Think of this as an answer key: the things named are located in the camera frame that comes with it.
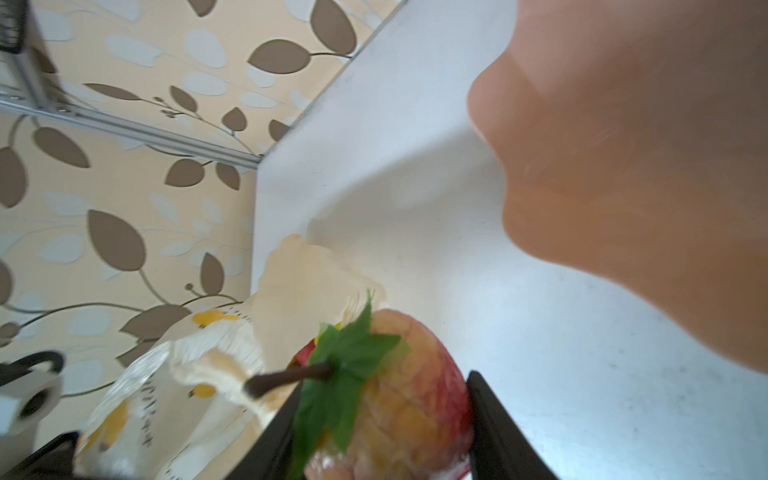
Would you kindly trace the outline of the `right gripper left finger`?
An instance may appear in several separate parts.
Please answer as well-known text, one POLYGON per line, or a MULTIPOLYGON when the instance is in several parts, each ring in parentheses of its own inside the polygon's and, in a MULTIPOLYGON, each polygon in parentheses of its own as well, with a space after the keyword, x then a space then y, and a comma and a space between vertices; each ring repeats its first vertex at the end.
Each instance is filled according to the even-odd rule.
POLYGON ((293 420, 300 398, 300 386, 297 386, 226 480, 286 480, 289 478, 292 463, 293 420))

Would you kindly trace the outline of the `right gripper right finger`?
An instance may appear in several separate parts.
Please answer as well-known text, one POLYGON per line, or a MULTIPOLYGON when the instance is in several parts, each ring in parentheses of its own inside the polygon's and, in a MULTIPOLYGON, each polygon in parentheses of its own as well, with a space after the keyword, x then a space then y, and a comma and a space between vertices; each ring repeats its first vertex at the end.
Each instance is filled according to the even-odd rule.
POLYGON ((470 449, 475 480, 557 480, 529 443, 484 377, 471 371, 467 388, 472 407, 474 440, 470 449))

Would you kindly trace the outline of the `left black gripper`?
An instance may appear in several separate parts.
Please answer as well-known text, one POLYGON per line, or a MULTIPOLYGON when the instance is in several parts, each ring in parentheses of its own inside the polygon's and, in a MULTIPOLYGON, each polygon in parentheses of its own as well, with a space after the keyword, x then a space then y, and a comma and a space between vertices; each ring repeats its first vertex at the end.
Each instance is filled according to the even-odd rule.
POLYGON ((3 480, 75 480, 73 459, 80 434, 76 431, 58 435, 30 454, 3 480))

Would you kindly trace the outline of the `banana print plastic bag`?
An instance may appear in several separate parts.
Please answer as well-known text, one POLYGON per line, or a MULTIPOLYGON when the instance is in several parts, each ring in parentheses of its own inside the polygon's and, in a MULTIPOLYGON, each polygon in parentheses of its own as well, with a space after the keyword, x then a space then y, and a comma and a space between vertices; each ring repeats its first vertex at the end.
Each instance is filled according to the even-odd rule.
POLYGON ((91 479, 221 479, 291 394, 255 400, 252 376, 285 369, 322 329, 354 320, 384 288, 297 235, 266 259, 240 304, 193 313, 133 361, 84 427, 75 473, 91 479))

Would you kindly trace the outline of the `red strawberry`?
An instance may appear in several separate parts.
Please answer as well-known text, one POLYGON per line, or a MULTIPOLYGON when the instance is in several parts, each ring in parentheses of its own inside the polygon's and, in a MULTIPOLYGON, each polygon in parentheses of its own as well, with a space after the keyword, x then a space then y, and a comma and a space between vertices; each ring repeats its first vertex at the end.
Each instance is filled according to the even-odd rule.
POLYGON ((473 414, 462 372, 420 321, 376 309, 326 324, 283 371, 251 377, 261 400, 296 385, 291 479, 463 479, 473 414))

